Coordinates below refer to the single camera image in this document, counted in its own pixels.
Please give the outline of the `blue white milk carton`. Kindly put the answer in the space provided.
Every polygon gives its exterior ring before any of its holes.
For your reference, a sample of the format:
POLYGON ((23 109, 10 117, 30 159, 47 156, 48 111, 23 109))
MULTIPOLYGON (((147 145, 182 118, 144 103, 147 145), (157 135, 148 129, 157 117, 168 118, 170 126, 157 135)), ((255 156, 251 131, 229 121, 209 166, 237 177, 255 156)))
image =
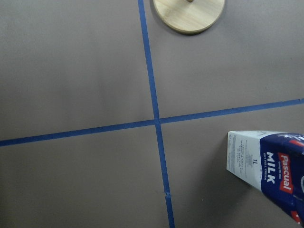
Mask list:
POLYGON ((226 169, 304 224, 303 134, 230 131, 226 169))

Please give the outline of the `round wooden stand base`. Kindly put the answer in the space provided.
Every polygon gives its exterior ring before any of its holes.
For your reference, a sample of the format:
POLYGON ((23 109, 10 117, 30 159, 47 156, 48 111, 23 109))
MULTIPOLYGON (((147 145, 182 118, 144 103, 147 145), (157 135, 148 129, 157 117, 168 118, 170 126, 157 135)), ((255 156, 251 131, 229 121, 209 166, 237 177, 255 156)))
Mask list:
POLYGON ((186 35, 199 34, 221 16, 225 0, 155 0, 155 10, 171 29, 186 35))

